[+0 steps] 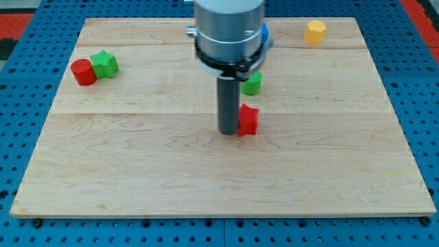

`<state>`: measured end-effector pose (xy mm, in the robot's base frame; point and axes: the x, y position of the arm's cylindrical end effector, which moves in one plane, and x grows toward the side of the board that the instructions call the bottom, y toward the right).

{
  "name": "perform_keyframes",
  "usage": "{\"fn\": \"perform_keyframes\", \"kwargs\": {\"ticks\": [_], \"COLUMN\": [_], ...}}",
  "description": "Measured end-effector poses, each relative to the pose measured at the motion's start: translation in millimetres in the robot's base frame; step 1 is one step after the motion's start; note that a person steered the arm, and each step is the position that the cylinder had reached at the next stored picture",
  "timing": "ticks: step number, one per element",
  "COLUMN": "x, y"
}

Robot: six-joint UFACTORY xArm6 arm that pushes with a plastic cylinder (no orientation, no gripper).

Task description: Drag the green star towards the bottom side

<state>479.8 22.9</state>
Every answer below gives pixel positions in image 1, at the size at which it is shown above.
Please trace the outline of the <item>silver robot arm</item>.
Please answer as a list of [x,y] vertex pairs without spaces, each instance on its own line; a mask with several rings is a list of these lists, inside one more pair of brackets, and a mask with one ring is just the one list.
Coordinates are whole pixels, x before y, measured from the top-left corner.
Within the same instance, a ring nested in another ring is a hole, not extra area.
[[195,0],[193,12],[187,35],[207,73],[243,82],[261,68],[274,42],[263,24],[264,0]]

